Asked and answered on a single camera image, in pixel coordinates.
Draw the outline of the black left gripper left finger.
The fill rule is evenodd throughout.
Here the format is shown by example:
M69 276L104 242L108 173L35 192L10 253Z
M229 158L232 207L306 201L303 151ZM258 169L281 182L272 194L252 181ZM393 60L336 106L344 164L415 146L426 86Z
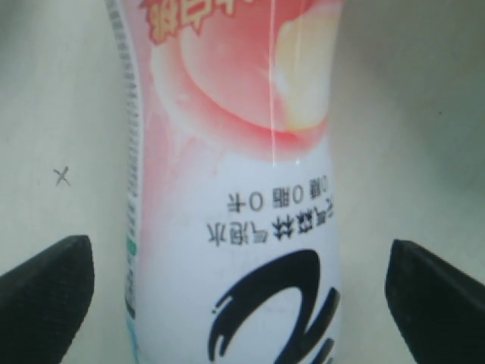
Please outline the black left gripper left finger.
M1 361L60 363L94 294L92 243L71 235L1 276Z

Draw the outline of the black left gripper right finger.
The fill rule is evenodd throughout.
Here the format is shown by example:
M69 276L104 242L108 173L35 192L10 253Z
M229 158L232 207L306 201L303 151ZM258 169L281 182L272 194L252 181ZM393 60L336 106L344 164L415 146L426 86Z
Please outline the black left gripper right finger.
M484 285L411 240L390 248L384 294L416 363L484 361Z

